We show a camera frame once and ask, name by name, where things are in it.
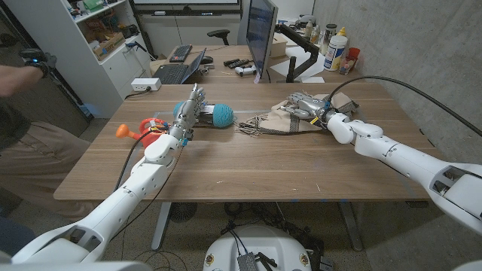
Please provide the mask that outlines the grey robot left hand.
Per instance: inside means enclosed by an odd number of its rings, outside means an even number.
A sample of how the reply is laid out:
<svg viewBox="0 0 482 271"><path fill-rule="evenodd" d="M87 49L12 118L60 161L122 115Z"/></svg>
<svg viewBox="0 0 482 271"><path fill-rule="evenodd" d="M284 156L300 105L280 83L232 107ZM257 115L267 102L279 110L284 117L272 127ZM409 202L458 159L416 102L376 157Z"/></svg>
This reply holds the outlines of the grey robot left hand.
<svg viewBox="0 0 482 271"><path fill-rule="evenodd" d="M175 119L169 128L169 134L185 146L192 139L192 128L197 122L200 112L205 108L205 92L197 83L193 85L189 98L183 102L175 113Z"/></svg>

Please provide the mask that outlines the person gloved hand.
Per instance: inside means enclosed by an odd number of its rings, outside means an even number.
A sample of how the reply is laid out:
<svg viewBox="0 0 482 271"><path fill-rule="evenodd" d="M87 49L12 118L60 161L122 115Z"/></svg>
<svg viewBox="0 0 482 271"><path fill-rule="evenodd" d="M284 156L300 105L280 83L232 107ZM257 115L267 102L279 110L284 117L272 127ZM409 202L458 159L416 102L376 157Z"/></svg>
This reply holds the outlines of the person gloved hand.
<svg viewBox="0 0 482 271"><path fill-rule="evenodd" d="M50 53L45 53L38 48L26 48L19 52L19 56L24 59L25 66L39 68L46 78L55 69L57 57Z"/></svg>

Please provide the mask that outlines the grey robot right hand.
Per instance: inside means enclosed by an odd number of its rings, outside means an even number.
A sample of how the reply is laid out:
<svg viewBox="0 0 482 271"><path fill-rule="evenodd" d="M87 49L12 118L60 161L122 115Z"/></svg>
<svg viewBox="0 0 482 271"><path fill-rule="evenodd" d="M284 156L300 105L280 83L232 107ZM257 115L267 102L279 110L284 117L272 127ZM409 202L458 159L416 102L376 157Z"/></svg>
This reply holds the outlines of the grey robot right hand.
<svg viewBox="0 0 482 271"><path fill-rule="evenodd" d="M288 104L280 107L281 110L293 114L300 119L317 117L321 122L327 122L329 102L314 98L303 93L292 93L288 96Z"/></svg>

